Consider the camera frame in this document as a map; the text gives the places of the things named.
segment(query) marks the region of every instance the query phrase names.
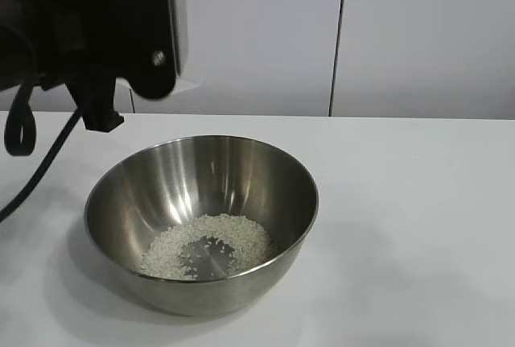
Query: table surface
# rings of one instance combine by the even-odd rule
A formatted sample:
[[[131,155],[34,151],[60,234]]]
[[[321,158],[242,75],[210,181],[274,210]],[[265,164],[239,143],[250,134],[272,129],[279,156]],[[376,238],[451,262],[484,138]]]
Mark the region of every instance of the table surface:
[[[1,205],[67,117],[36,114],[30,158],[0,151]],[[319,186],[317,222],[284,279],[218,320],[140,305],[81,221],[115,163],[195,134],[274,144]],[[0,225],[0,346],[513,347],[514,159],[507,121],[127,115],[111,134],[80,125]]]

